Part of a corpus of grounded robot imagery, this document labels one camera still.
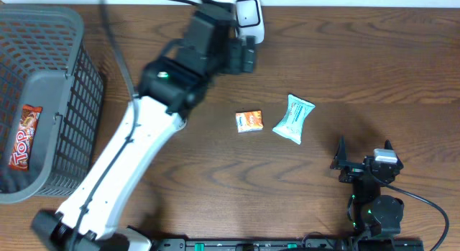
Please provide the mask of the light blue wipes packet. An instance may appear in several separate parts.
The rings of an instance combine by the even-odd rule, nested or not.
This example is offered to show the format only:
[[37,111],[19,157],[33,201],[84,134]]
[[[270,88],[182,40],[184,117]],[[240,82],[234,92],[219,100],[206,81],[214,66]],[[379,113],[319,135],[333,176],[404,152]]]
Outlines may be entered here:
[[304,121],[315,107],[315,104],[289,94],[285,115],[272,131],[300,145]]

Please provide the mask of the orange Top chocolate bar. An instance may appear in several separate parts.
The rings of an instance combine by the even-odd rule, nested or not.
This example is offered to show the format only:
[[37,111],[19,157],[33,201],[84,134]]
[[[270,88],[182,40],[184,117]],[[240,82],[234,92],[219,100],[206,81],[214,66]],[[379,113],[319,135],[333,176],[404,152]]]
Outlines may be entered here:
[[31,106],[28,104],[22,107],[22,114],[8,163],[11,169],[29,170],[30,155],[42,110],[41,106]]

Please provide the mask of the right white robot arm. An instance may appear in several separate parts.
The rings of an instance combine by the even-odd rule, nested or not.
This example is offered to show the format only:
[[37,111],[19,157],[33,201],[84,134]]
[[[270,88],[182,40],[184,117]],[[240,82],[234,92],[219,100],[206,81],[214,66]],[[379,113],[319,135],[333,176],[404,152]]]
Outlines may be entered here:
[[354,245],[371,239],[391,239],[400,233],[404,203],[381,194],[381,188],[393,182],[403,169],[390,141],[355,163],[348,160],[342,137],[330,169],[340,172],[339,182],[352,184],[347,216],[356,232]]

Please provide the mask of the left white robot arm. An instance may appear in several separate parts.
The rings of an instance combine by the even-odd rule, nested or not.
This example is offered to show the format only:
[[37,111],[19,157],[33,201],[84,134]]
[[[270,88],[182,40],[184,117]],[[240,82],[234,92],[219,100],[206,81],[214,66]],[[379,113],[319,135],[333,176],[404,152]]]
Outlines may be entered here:
[[57,211],[42,210],[32,230],[49,250],[150,250],[149,237],[120,228],[123,210],[163,145],[181,130],[219,74],[251,73],[257,40],[241,31],[236,0],[201,0],[181,39],[148,63],[113,137]]

